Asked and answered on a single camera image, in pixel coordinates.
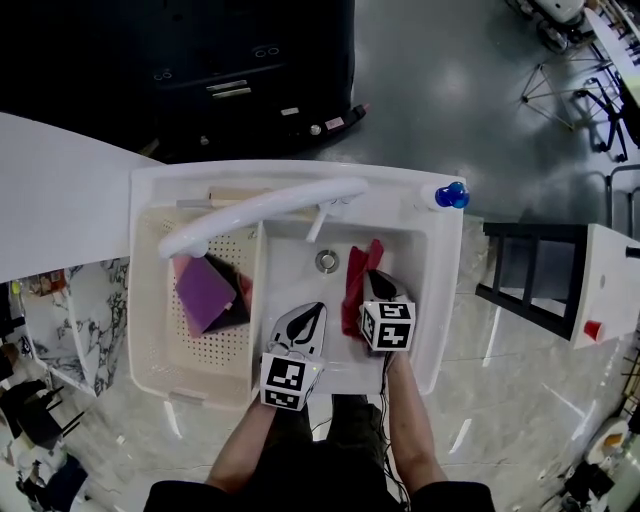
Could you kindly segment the person's right forearm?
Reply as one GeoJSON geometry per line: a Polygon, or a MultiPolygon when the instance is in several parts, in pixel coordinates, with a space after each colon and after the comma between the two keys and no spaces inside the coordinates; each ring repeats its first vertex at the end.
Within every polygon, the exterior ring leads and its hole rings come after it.
{"type": "Polygon", "coordinates": [[[396,470],[410,495],[446,481],[436,458],[433,432],[407,352],[397,352],[387,370],[389,428],[396,470]]]}

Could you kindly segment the cream perforated basket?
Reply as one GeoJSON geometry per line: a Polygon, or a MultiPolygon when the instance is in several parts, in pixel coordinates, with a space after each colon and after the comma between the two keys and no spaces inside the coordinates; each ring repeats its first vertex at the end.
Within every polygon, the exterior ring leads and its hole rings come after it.
{"type": "Polygon", "coordinates": [[[262,224],[255,224],[210,241],[211,255],[252,281],[250,321],[195,338],[175,291],[174,266],[160,257],[158,247],[198,215],[174,206],[150,207],[133,224],[127,299],[131,377],[140,389],[164,399],[243,409],[259,377],[266,233],[262,224]]]}

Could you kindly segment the black metal table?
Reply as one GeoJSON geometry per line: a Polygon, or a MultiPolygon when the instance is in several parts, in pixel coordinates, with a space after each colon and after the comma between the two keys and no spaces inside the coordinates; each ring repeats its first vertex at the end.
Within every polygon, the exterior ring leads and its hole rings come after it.
{"type": "Polygon", "coordinates": [[[33,445],[52,451],[76,429],[85,412],[60,425],[52,411],[62,404],[54,401],[64,389],[49,389],[42,380],[26,380],[4,388],[1,382],[14,375],[19,352],[13,344],[0,345],[0,413],[14,439],[24,436],[33,445]]]}

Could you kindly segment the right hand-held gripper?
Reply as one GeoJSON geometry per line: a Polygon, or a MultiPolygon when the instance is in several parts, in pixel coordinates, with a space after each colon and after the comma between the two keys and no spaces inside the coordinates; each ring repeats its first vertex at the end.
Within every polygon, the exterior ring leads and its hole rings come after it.
{"type": "Polygon", "coordinates": [[[372,351],[410,349],[416,313],[413,302],[402,302],[407,300],[406,287],[391,275],[379,270],[364,273],[360,332],[372,351]]]}

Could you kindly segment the purple cloth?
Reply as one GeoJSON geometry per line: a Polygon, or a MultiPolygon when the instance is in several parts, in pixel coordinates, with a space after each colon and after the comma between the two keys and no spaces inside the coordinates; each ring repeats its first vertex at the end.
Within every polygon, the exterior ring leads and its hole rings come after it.
{"type": "Polygon", "coordinates": [[[172,259],[175,291],[180,299],[189,333],[200,337],[229,309],[237,293],[230,282],[205,257],[179,255],[172,259]]]}

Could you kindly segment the white side table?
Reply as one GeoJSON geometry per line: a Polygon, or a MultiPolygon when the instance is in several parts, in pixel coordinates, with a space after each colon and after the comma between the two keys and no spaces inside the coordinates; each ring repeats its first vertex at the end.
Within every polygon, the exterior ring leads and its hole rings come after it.
{"type": "Polygon", "coordinates": [[[568,341],[574,349],[600,345],[636,330],[640,318],[640,242],[610,228],[578,224],[485,223],[495,244],[491,284],[475,294],[568,341]],[[604,324],[604,339],[583,331],[604,324]]]}

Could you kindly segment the person's left forearm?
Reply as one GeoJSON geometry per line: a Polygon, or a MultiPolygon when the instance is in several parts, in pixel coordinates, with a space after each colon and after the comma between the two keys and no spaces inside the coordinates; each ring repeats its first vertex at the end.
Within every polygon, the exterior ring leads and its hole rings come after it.
{"type": "Polygon", "coordinates": [[[254,474],[276,409],[256,398],[227,439],[205,483],[228,494],[240,492],[254,474]]]}

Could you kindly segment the pink cloth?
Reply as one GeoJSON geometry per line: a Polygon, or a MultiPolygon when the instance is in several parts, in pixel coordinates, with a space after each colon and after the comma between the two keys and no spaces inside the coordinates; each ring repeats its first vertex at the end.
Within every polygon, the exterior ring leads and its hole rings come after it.
{"type": "MultiPolygon", "coordinates": [[[[248,310],[251,309],[253,281],[245,274],[240,272],[233,265],[221,260],[220,258],[213,257],[213,265],[218,269],[220,273],[223,270],[231,272],[233,276],[228,278],[229,282],[234,282],[237,288],[240,290],[239,294],[242,296],[245,306],[248,310]]],[[[188,263],[191,261],[191,257],[187,255],[179,255],[172,259],[173,271],[176,281],[179,281],[184,273],[188,263]]]]}

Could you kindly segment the blue-capped soap pump bottle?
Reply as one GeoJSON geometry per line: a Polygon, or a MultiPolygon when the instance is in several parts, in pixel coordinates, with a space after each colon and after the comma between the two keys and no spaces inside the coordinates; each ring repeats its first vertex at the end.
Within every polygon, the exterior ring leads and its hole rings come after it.
{"type": "Polygon", "coordinates": [[[463,182],[454,181],[446,186],[424,185],[420,190],[420,198],[433,211],[463,210],[469,204],[470,194],[463,182]]]}

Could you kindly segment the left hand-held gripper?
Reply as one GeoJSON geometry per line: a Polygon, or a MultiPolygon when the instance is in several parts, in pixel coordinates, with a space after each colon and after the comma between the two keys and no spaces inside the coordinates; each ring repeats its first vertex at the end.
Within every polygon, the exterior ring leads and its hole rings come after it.
{"type": "Polygon", "coordinates": [[[273,345],[261,357],[262,404],[292,411],[304,408],[324,370],[326,322],[322,302],[303,304],[278,319],[273,345]]]}

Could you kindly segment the red cloth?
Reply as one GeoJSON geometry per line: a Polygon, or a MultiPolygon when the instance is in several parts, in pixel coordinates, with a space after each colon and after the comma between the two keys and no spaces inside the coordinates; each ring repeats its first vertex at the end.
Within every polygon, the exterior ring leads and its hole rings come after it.
{"type": "Polygon", "coordinates": [[[364,342],[360,333],[360,311],[363,304],[364,277],[369,270],[378,268],[384,247],[374,239],[367,250],[353,246],[349,253],[346,273],[346,291],[341,304],[341,329],[345,336],[364,342]]]}

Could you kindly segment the round white table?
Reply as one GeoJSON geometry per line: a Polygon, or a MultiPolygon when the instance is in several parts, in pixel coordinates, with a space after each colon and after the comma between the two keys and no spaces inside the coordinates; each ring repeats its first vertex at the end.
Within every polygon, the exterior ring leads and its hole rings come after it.
{"type": "Polygon", "coordinates": [[[570,66],[582,61],[579,53],[589,48],[587,60],[597,72],[618,78],[634,100],[632,127],[640,120],[640,28],[615,0],[516,0],[517,11],[531,19],[538,15],[538,35],[554,52],[536,65],[520,102],[537,114],[557,121],[570,131],[576,128],[567,99],[578,88],[557,89],[548,74],[552,65],[570,66]]]}

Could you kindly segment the beige sponge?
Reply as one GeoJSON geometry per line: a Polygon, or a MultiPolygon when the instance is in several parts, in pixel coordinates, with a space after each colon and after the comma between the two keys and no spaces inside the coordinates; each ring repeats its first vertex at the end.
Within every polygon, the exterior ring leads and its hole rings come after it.
{"type": "Polygon", "coordinates": [[[268,188],[246,189],[212,186],[208,190],[208,200],[212,204],[241,202],[271,192],[268,188]]]}

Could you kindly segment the dark grey cloth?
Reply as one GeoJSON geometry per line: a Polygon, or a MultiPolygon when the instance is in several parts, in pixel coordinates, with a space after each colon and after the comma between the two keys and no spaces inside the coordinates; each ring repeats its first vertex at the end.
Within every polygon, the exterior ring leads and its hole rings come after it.
{"type": "MultiPolygon", "coordinates": [[[[213,257],[217,256],[211,254],[207,254],[205,256],[205,258],[211,263],[211,265],[218,271],[218,269],[213,265],[213,257]]],[[[228,278],[231,278],[233,274],[231,272],[228,272],[227,270],[223,270],[223,272],[220,274],[233,287],[234,291],[236,292],[236,298],[231,303],[231,306],[228,309],[225,309],[221,313],[221,315],[209,325],[209,327],[205,330],[206,334],[239,327],[250,322],[251,309],[248,310],[245,306],[242,296],[239,294],[240,290],[237,288],[236,284],[234,282],[228,281],[228,278]]]]}

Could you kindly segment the large black copier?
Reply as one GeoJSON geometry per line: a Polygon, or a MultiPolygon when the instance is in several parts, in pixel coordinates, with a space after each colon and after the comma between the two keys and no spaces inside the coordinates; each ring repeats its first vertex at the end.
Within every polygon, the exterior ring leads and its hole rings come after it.
{"type": "Polygon", "coordinates": [[[0,0],[0,113],[164,163],[322,146],[354,78],[355,0],[0,0]]]}

